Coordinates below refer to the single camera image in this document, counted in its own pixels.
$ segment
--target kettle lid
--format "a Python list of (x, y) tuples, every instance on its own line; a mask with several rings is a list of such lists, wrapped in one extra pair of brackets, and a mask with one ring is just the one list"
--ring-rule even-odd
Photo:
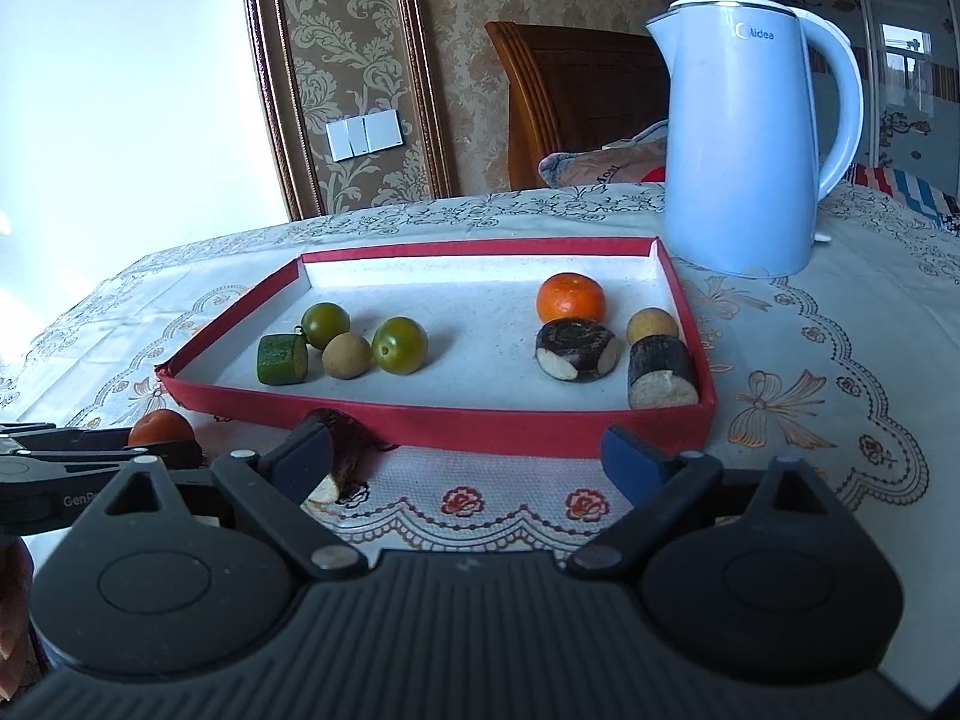
[(785, 13), (789, 16), (797, 17), (797, 14), (786, 5), (772, 0), (678, 0), (671, 2), (669, 10), (676, 10), (688, 5), (724, 5), (728, 7), (758, 7), (766, 10), (776, 10), (779, 13)]

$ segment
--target electric kettle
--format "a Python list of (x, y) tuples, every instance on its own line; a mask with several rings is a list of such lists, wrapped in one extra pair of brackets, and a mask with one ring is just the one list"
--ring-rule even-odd
[[(802, 271), (817, 203), (850, 167), (863, 128), (847, 36), (768, 0), (678, 0), (647, 28), (670, 71), (667, 248), (722, 274)], [(822, 164), (808, 46), (827, 58), (840, 97)]]

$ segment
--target fingers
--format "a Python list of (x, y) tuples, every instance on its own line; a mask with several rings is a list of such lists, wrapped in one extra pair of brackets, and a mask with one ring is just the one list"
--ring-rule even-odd
[(11, 699), (30, 649), (30, 586), (34, 561), (22, 539), (0, 553), (0, 698)]
[(0, 698), (9, 701), (20, 687), (20, 679), (27, 665), (30, 637), (20, 637), (11, 656), (0, 664)]
[(22, 584), (15, 584), (0, 601), (0, 658), (10, 659), (29, 623), (30, 595)]

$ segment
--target kettle spout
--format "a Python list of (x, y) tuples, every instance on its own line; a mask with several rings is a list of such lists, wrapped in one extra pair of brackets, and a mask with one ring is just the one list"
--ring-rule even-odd
[(673, 74), (673, 63), (677, 57), (677, 47), (680, 45), (680, 18), (677, 11), (664, 13), (647, 22), (647, 29), (656, 41), (656, 45), (664, 55), (666, 69)]

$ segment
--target kettle handle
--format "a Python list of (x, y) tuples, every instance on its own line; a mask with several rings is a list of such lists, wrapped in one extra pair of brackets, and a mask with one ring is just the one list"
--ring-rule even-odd
[(835, 23), (821, 19), (815, 13), (802, 8), (793, 7), (790, 10), (800, 19), (806, 42), (827, 57), (840, 97), (837, 137), (827, 155), (827, 161), (820, 167), (820, 184), (817, 189), (819, 202), (843, 178), (853, 162), (856, 148), (860, 145), (863, 132), (863, 82), (860, 80), (860, 66), (856, 64), (856, 57), (850, 48), (850, 38)]

